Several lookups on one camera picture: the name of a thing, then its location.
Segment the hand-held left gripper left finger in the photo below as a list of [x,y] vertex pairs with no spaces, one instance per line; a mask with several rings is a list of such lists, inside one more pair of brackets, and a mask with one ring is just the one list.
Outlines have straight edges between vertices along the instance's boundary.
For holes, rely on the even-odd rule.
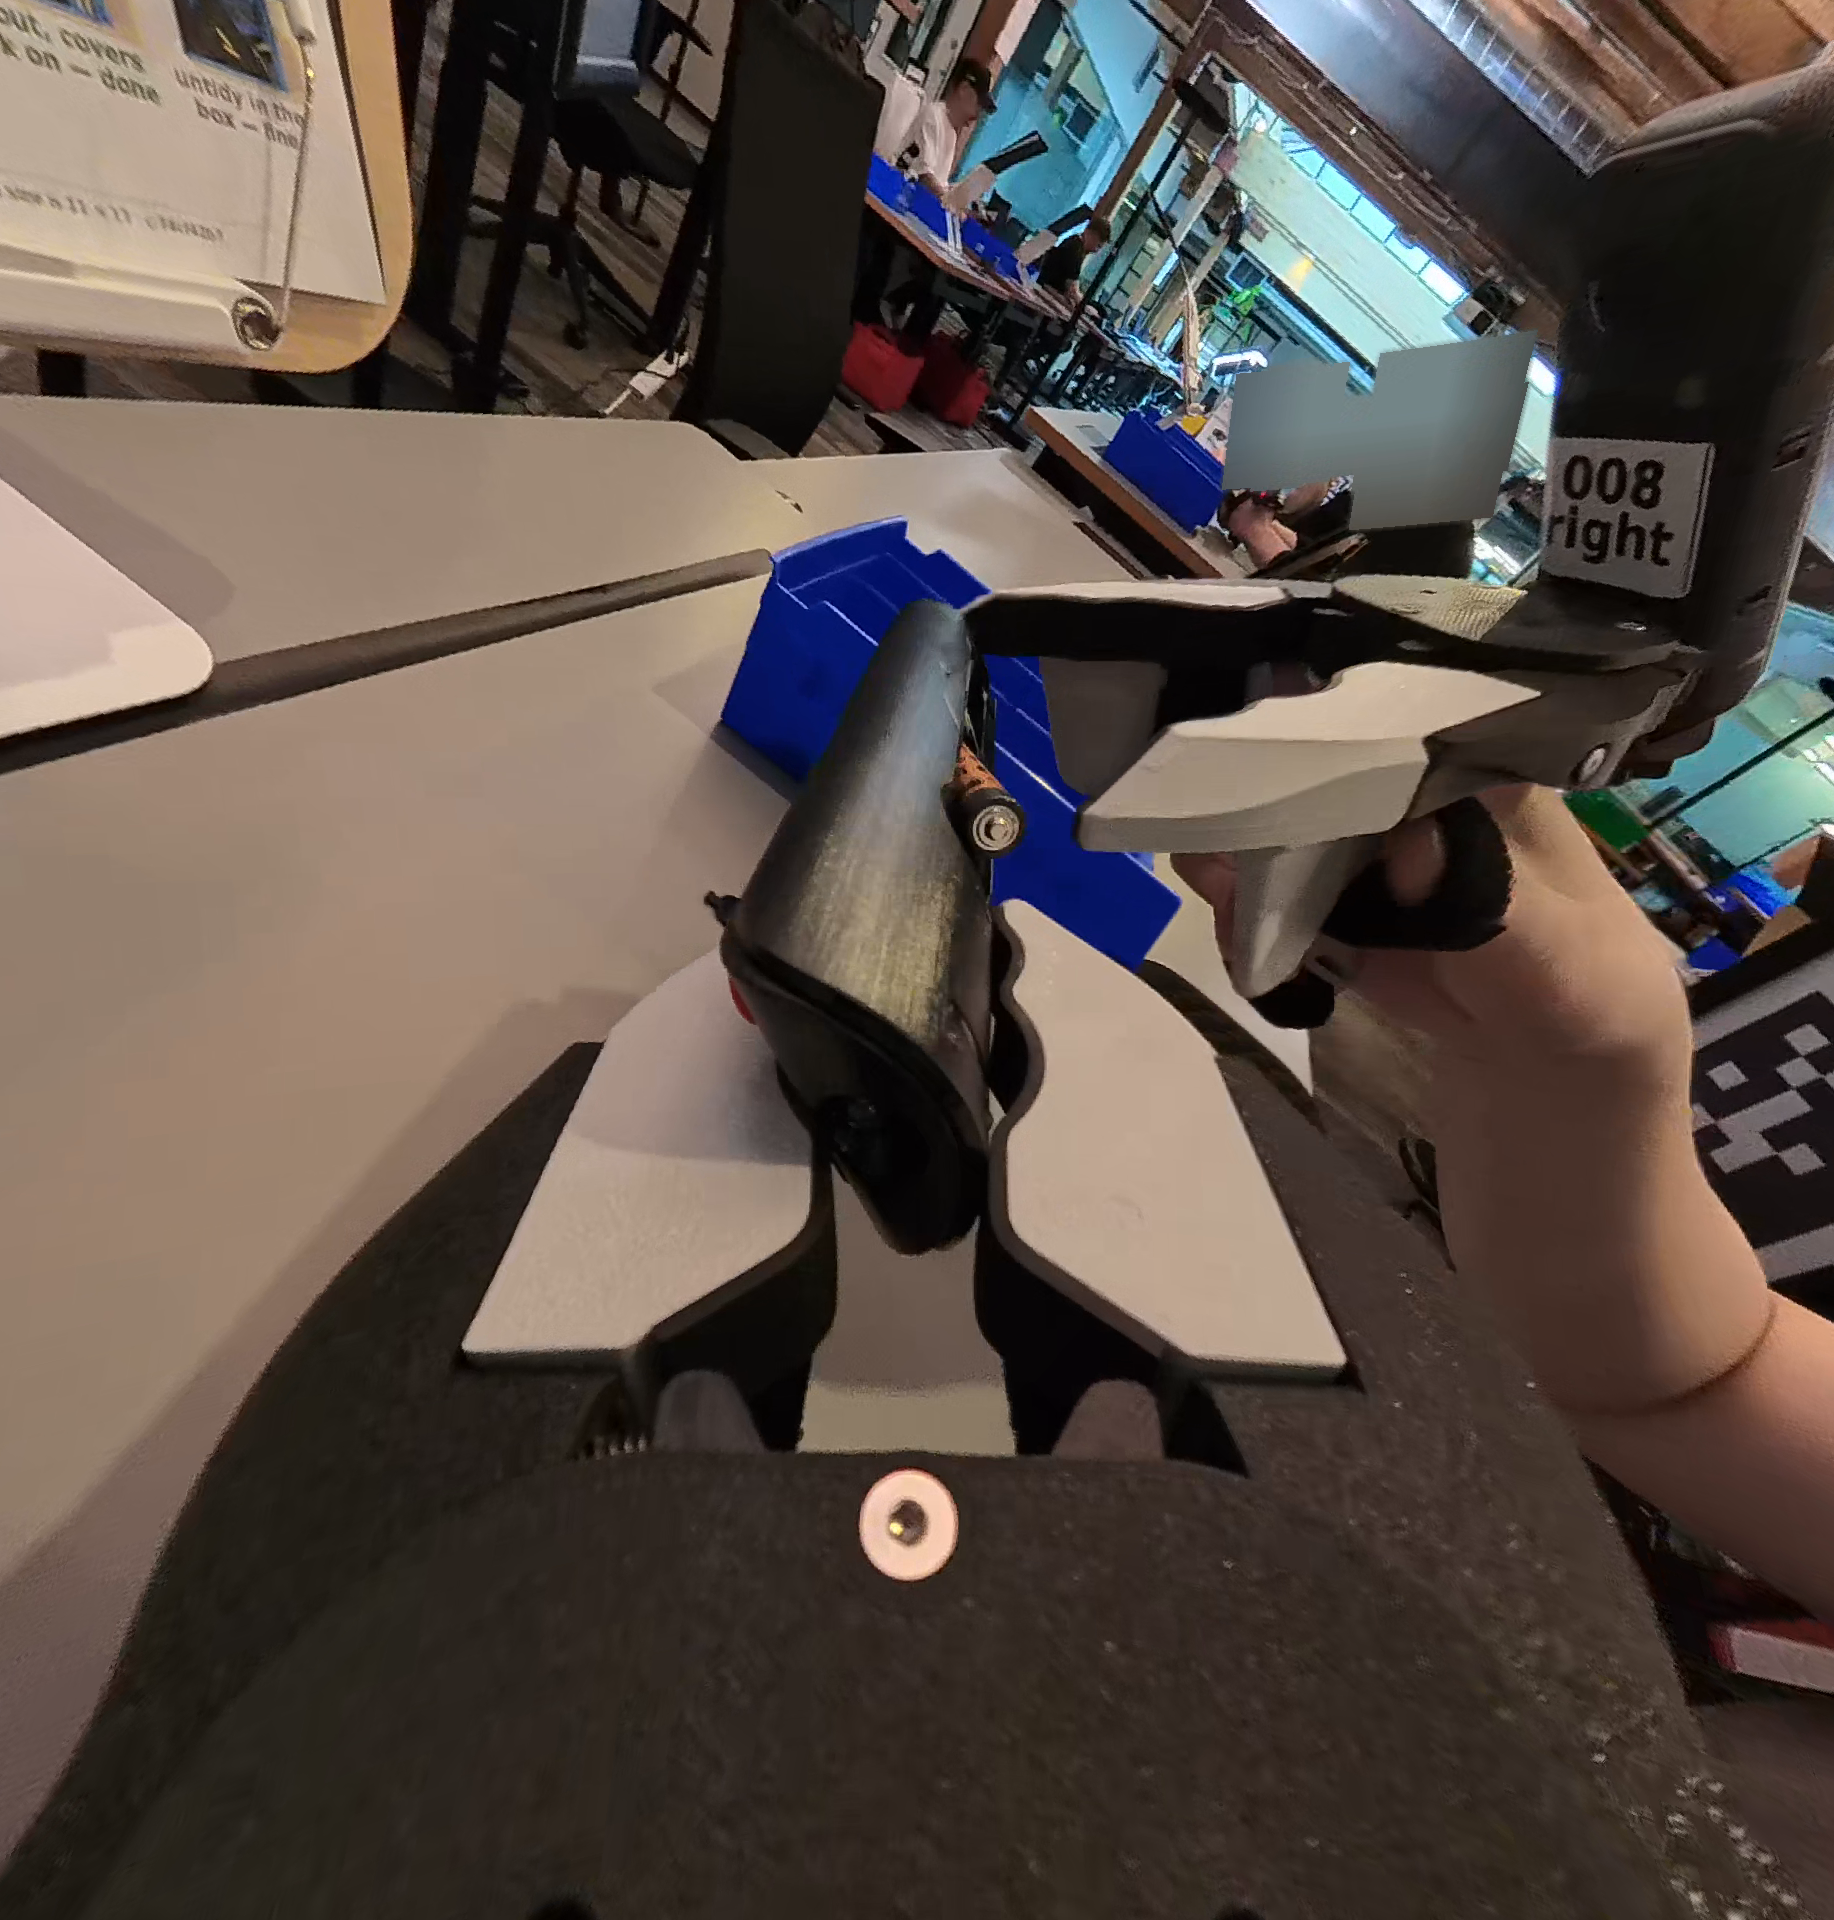
[[704,951],[601,1043],[462,1356],[644,1359],[796,1247],[815,1199],[807,1127]]

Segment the wooden edged desk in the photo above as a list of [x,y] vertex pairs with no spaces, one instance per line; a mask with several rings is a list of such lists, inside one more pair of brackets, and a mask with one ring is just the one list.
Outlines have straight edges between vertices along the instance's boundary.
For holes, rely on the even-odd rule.
[[1104,459],[1119,414],[1086,408],[1034,405],[1022,419],[1034,443],[1029,466],[1077,513],[1087,516],[1104,544],[1144,577],[1240,581],[1250,561],[1217,529],[1186,529],[1137,484]]

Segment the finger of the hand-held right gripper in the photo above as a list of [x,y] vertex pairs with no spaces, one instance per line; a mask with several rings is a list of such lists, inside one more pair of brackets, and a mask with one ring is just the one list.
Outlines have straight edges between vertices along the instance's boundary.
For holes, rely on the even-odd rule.
[[1313,695],[1336,676],[1336,608],[1307,585],[1062,585],[966,609],[978,659],[1029,659],[1062,782],[1113,782],[1168,727]]
[[1432,738],[1533,700],[1475,671],[1367,661],[1307,695],[1164,727],[1077,817],[1097,851],[1326,848],[1410,813]]

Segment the person's right hand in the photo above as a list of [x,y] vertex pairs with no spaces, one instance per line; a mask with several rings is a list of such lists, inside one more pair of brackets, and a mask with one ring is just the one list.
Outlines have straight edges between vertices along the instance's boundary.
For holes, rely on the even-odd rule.
[[1421,1043],[1449,1254],[1580,1432],[1717,1384],[1775,1302],[1698,1160],[1691,1014],[1658,938],[1557,793],[1480,805],[1510,868],[1494,938],[1313,955]]

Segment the blue plastic bin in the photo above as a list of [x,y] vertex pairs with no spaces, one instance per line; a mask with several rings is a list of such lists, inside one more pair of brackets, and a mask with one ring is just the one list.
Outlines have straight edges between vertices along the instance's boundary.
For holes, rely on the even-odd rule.
[[[966,609],[986,585],[949,552],[917,549],[905,519],[863,520],[780,550],[721,722],[788,780],[832,741],[890,621],[917,600]],[[994,659],[992,773],[1024,810],[1024,839],[992,866],[992,899],[1022,899],[1129,970],[1148,959],[1181,899],[1144,855],[1075,839],[1079,793],[1053,763],[1045,683],[1031,656]]]
[[1164,414],[1123,414],[1101,459],[1188,535],[1217,516],[1225,491],[1223,455]]

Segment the black office chair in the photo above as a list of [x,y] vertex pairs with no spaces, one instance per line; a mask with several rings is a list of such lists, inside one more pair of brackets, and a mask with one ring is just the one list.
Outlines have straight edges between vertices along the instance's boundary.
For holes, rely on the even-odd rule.
[[838,392],[882,103],[882,84],[781,3],[737,3],[673,414],[741,459],[798,457]]

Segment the orange aaa battery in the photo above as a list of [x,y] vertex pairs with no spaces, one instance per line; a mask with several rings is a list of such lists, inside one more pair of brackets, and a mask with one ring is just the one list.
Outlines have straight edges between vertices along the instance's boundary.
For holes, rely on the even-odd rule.
[[959,839],[986,858],[1012,851],[1024,839],[1022,805],[970,747],[957,753],[943,807]]

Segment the black framed marker sign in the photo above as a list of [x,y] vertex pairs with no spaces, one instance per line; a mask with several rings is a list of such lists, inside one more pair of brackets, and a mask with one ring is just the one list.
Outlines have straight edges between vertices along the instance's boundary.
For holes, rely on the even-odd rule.
[[1768,1282],[1818,1282],[1834,1274],[1834,924],[1704,977],[1689,1003],[1708,1184]]

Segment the red flat book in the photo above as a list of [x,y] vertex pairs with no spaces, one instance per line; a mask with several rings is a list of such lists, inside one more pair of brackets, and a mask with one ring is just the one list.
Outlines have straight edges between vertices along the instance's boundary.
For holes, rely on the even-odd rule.
[[1730,1674],[1834,1697],[1834,1626],[1814,1619],[1713,1623],[1706,1631],[1715,1665]]

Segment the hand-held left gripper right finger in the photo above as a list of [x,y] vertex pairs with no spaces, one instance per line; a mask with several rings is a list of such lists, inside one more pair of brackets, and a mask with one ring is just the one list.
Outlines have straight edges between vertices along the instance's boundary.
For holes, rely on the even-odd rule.
[[999,902],[992,928],[1020,1043],[987,1149],[1001,1254],[1197,1375],[1341,1377],[1341,1340],[1214,1046],[1029,902]]

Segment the black remote control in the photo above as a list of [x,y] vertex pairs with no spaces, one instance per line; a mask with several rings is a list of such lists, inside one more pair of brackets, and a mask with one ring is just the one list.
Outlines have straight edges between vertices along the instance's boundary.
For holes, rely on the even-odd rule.
[[719,941],[788,1106],[908,1256],[963,1238],[986,1189],[990,864],[945,793],[987,706],[963,614],[901,609]]

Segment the instruction poster board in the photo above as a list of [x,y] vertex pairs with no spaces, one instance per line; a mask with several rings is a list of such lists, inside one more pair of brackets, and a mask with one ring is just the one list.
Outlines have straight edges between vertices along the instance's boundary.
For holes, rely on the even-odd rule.
[[391,3],[0,1],[0,347],[340,372],[410,215]]

